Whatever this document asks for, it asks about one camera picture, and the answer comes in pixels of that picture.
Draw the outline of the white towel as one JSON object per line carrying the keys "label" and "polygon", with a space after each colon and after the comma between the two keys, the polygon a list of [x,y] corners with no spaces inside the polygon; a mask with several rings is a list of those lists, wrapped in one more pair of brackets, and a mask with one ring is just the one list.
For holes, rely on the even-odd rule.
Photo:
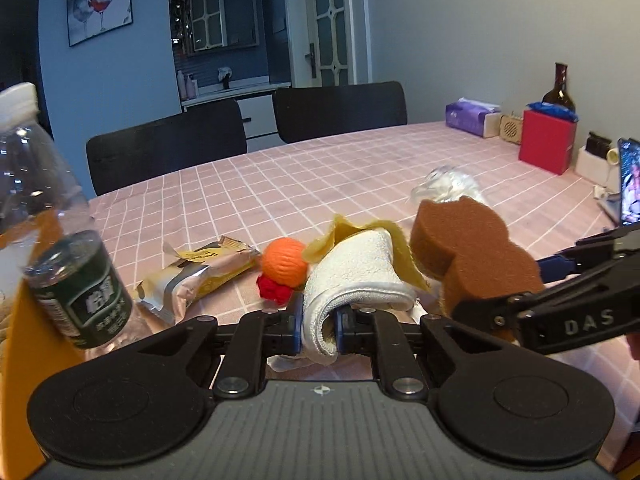
{"label": "white towel", "polygon": [[338,356],[331,313],[349,304],[409,311],[416,292],[393,267],[386,229],[361,231],[335,245],[309,275],[303,301],[302,356],[321,365]]}

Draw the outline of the orange crochet fruit toy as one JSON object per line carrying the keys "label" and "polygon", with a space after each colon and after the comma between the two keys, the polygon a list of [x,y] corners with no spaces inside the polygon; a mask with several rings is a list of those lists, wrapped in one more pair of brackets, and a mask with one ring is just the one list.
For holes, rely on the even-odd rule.
{"label": "orange crochet fruit toy", "polygon": [[262,254],[262,273],[256,280],[259,296],[279,307],[285,306],[293,292],[305,284],[308,263],[303,259],[305,245],[292,237],[271,242]]}

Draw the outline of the yellow cleaning cloth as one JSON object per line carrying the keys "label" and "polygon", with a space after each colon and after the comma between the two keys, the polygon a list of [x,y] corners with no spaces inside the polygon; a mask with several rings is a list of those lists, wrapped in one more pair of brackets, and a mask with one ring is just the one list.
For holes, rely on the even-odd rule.
{"label": "yellow cleaning cloth", "polygon": [[303,259],[328,280],[322,290],[360,285],[401,295],[408,286],[431,290],[416,267],[404,231],[390,220],[357,226],[336,214],[328,232],[304,249]]}

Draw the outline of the brown sponge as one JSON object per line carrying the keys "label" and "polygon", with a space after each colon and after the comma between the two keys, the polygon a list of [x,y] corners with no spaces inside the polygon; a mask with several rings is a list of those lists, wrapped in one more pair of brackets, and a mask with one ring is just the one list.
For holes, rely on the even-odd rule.
{"label": "brown sponge", "polygon": [[419,269],[439,281],[446,315],[465,301],[544,290],[537,261],[510,240],[506,222],[469,196],[420,203],[409,245]]}

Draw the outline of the white holder box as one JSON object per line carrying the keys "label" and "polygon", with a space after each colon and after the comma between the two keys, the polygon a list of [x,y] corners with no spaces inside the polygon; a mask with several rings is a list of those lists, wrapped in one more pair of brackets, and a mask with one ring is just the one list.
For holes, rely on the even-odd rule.
{"label": "white holder box", "polygon": [[620,192],[620,155],[611,139],[593,131],[577,155],[576,174],[608,192]]}

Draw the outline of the snack foil packet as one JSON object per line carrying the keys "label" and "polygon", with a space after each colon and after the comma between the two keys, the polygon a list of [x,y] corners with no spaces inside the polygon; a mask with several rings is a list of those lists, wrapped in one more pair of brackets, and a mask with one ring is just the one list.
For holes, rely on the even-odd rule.
{"label": "snack foil packet", "polygon": [[165,242],[163,252],[175,260],[137,284],[134,300],[168,325],[182,322],[191,304],[253,269],[262,256],[224,235],[195,250],[175,250]]}

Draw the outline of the red box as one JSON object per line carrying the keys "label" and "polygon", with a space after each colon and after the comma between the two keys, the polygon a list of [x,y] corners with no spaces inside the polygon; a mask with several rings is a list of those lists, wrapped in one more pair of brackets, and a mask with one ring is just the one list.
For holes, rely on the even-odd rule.
{"label": "red box", "polygon": [[526,110],[518,159],[552,174],[564,174],[572,160],[576,128],[576,122]]}

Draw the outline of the crumpled clear plastic bag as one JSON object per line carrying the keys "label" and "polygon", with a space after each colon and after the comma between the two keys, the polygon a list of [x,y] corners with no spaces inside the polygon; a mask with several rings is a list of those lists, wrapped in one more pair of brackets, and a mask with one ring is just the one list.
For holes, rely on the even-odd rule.
{"label": "crumpled clear plastic bag", "polygon": [[440,166],[430,171],[410,192],[410,200],[419,205],[422,200],[436,203],[453,202],[468,196],[476,202],[487,205],[480,186],[466,172],[454,166]]}

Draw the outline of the laptop screen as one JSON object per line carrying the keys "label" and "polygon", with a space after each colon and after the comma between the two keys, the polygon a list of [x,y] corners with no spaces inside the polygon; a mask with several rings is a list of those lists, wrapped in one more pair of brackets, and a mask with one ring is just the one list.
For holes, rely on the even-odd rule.
{"label": "laptop screen", "polygon": [[630,226],[640,219],[640,143],[618,140],[620,155],[620,223]]}

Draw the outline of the small wooden speaker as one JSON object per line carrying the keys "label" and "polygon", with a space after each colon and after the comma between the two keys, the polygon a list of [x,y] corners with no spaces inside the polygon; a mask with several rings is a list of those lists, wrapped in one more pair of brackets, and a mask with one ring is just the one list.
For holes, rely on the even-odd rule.
{"label": "small wooden speaker", "polygon": [[502,114],[499,120],[499,136],[502,140],[520,145],[522,142],[523,118]]}

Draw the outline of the purple tissue pack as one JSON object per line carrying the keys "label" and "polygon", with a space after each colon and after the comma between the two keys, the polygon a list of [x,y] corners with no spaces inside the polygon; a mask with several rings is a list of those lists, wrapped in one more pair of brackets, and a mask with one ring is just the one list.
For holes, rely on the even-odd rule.
{"label": "purple tissue pack", "polygon": [[499,134],[501,107],[497,104],[457,99],[445,107],[445,122],[454,128],[483,139]]}

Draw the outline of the dark glass bottle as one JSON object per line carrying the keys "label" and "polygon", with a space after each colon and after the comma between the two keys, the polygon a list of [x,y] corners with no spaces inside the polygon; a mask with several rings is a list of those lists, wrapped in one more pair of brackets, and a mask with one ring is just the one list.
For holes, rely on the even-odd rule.
{"label": "dark glass bottle", "polygon": [[576,112],[576,106],[567,92],[567,65],[555,63],[554,85],[541,99],[542,102],[561,105]]}

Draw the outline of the plastic water bottle green label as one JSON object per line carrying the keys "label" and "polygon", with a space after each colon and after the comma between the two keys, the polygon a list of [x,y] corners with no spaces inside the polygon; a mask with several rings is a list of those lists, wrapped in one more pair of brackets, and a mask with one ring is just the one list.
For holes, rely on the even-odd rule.
{"label": "plastic water bottle green label", "polygon": [[1,93],[1,233],[58,332],[93,359],[152,332],[131,300],[70,165],[38,122],[36,88]]}

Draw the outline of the black chair left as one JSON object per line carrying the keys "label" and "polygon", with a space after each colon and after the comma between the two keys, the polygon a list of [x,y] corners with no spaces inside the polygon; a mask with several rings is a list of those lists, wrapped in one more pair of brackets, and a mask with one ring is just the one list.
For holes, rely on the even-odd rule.
{"label": "black chair left", "polygon": [[103,195],[155,177],[247,152],[232,99],[208,102],[147,124],[101,134],[86,144],[94,192]]}

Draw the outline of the black chair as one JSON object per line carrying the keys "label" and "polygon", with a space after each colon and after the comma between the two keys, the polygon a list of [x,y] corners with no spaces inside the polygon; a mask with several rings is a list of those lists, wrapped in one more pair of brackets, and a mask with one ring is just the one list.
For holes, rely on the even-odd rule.
{"label": "black chair", "polygon": [[272,102],[279,136],[287,144],[408,124],[398,81],[282,88],[273,93]]}
{"label": "black chair", "polygon": [[208,102],[147,124],[101,134],[86,144],[94,192],[103,195],[155,177],[247,152],[232,99]]}

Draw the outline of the black chair right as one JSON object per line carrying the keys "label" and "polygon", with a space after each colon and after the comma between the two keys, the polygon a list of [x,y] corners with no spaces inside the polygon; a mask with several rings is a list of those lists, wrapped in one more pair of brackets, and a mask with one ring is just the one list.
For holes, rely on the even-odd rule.
{"label": "black chair right", "polygon": [[273,93],[272,102],[279,136],[287,144],[408,124],[398,81],[282,88]]}

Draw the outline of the white drawer cabinet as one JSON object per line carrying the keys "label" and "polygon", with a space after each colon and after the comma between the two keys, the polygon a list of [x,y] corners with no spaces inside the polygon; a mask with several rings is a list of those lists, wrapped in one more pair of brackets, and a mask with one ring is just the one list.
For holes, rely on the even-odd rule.
{"label": "white drawer cabinet", "polygon": [[187,110],[190,107],[202,106],[209,102],[235,100],[242,116],[247,151],[250,153],[258,152],[266,148],[284,145],[274,117],[272,95],[278,89],[290,87],[289,82],[253,84],[252,86],[206,92],[197,98],[183,101],[181,105],[183,110]]}

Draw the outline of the orange cardboard box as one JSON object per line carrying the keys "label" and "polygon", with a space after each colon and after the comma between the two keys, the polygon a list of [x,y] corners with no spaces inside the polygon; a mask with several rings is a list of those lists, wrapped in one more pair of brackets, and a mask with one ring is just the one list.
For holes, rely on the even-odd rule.
{"label": "orange cardboard box", "polygon": [[1,477],[25,479],[44,462],[27,403],[45,379],[82,362],[29,291],[22,266],[62,237],[52,210],[1,235]]}

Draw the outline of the white glass-panel door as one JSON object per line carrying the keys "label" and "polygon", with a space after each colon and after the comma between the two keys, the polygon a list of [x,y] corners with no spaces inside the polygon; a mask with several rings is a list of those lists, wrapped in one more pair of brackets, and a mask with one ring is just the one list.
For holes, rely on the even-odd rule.
{"label": "white glass-panel door", "polygon": [[308,50],[314,87],[338,87],[357,80],[350,0],[306,0]]}

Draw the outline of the wall mirror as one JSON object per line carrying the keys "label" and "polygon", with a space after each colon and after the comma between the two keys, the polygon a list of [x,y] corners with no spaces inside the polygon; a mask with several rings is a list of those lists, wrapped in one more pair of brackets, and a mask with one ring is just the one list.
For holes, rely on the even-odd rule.
{"label": "wall mirror", "polygon": [[258,46],[256,0],[188,1],[193,52]]}

